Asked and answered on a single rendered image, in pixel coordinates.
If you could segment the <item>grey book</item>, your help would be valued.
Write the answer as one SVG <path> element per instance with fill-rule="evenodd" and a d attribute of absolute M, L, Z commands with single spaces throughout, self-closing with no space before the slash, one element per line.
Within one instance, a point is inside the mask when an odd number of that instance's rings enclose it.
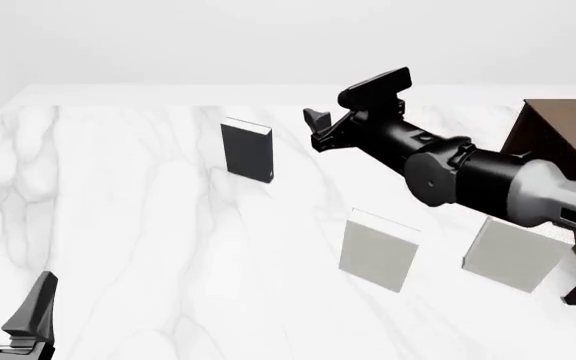
<path fill-rule="evenodd" d="M 345 223 L 339 269 L 399 293 L 421 239 L 420 230 L 354 208 Z"/>
<path fill-rule="evenodd" d="M 532 293 L 575 245 L 571 230 L 549 222 L 520 227 L 486 218 L 462 260 L 462 269 Z"/>

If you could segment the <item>black book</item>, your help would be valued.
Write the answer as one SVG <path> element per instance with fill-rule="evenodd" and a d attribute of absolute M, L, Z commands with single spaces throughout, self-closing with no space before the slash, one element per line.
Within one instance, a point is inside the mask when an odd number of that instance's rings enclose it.
<path fill-rule="evenodd" d="M 231 117 L 226 117 L 220 127 L 227 170 L 259 182 L 272 182 L 272 129 Z"/>

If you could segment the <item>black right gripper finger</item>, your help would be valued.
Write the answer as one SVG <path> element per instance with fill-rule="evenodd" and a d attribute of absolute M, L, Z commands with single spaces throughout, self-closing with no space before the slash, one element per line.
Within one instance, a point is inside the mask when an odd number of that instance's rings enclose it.
<path fill-rule="evenodd" d="M 332 117 L 329 112 L 318 112 L 311 108 L 304 108 L 303 117 L 312 134 L 324 136 L 332 126 Z"/>

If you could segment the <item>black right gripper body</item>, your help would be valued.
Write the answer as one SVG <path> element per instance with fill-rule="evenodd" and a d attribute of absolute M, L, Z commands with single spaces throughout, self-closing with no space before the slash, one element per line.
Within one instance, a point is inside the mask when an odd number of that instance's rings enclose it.
<path fill-rule="evenodd" d="M 311 134 L 311 146 L 317 152 L 358 146 L 362 134 L 361 123 L 356 122 L 359 112 L 349 111 L 332 126 L 324 136 Z"/>

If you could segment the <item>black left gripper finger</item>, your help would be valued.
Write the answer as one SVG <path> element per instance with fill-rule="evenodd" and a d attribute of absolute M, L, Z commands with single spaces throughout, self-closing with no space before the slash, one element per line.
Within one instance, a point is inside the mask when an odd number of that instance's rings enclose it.
<path fill-rule="evenodd" d="M 42 272 L 22 305 L 4 323 L 2 330 L 11 341 L 54 341 L 53 306 L 58 278 Z"/>

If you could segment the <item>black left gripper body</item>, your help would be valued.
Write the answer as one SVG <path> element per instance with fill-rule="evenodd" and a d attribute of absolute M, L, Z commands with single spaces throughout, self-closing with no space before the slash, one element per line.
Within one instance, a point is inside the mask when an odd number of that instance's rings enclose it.
<path fill-rule="evenodd" d="M 0 360 L 51 360 L 55 348 L 42 338 L 12 337 L 8 345 L 0 345 Z"/>

